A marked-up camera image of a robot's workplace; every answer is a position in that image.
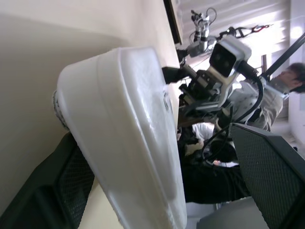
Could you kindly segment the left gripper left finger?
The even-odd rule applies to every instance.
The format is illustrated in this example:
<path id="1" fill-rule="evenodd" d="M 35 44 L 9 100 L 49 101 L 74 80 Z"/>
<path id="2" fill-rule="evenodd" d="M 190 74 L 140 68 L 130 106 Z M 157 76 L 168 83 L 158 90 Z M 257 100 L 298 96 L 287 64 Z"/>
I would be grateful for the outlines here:
<path id="1" fill-rule="evenodd" d="M 0 217 L 0 229 L 78 229 L 94 174 L 71 133 L 41 162 Z"/>

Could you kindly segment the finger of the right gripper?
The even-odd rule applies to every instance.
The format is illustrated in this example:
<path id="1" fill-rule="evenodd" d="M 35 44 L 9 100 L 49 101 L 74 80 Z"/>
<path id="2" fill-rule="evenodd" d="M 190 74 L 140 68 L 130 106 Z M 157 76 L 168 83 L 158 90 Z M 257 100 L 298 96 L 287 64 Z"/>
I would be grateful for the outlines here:
<path id="1" fill-rule="evenodd" d="M 193 69 L 188 65 L 184 67 L 163 67 L 162 73 L 166 84 L 177 83 L 178 81 L 193 75 Z"/>

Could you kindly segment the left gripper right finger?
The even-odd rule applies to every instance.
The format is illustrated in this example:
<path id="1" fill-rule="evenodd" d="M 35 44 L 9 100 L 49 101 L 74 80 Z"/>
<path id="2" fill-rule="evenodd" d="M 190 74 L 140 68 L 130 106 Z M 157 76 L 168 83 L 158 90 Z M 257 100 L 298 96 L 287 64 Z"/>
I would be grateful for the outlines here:
<path id="1" fill-rule="evenodd" d="M 305 159 L 280 135 L 231 124 L 238 163 L 269 229 L 305 229 Z"/>

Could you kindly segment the white plastic box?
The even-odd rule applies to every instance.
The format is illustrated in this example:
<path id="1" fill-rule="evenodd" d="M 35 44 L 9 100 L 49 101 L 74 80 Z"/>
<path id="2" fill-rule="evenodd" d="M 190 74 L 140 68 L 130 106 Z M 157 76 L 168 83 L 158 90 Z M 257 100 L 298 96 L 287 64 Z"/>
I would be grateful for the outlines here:
<path id="1" fill-rule="evenodd" d="M 68 65 L 54 102 L 123 229 L 185 229 L 177 128 L 154 48 Z"/>

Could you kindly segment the dark framed board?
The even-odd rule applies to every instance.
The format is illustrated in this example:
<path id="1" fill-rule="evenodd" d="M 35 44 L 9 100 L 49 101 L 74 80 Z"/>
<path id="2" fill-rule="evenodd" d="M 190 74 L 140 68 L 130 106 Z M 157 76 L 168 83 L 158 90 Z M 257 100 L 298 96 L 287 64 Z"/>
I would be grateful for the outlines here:
<path id="1" fill-rule="evenodd" d="M 178 17 L 177 0 L 163 0 L 174 44 L 182 45 L 183 31 Z"/>

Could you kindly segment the black and red tool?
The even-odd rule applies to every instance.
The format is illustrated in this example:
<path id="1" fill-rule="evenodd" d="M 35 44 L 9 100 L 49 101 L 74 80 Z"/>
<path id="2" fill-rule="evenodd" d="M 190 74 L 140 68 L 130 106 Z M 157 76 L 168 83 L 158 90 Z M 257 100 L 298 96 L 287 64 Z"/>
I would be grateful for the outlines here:
<path id="1" fill-rule="evenodd" d="M 273 24 L 256 25 L 254 27 L 229 27 L 227 30 L 221 32 L 216 39 L 219 41 L 228 35 L 231 35 L 237 39 L 242 39 L 251 34 L 258 33 L 264 29 L 270 28 L 271 26 L 273 26 Z"/>

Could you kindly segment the black diagonal pole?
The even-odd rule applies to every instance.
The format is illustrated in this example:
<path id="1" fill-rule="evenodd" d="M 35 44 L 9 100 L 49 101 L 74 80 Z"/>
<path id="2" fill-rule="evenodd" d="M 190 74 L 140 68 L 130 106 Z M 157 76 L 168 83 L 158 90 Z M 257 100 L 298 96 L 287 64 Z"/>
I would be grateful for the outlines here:
<path id="1" fill-rule="evenodd" d="M 282 66 L 303 44 L 305 43 L 305 32 L 259 77 L 270 81 L 270 76 Z"/>

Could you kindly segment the person in grey jacket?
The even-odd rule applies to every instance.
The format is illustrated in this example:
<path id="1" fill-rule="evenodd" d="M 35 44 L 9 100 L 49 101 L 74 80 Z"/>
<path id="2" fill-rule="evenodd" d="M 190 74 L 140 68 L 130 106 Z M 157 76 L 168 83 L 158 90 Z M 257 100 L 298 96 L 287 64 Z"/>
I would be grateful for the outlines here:
<path id="1" fill-rule="evenodd" d="M 268 86 L 289 94 L 305 93 L 305 63 L 296 62 L 267 83 Z M 284 98 L 273 90 L 264 88 L 259 109 L 247 121 L 247 125 L 270 131 L 283 108 Z"/>

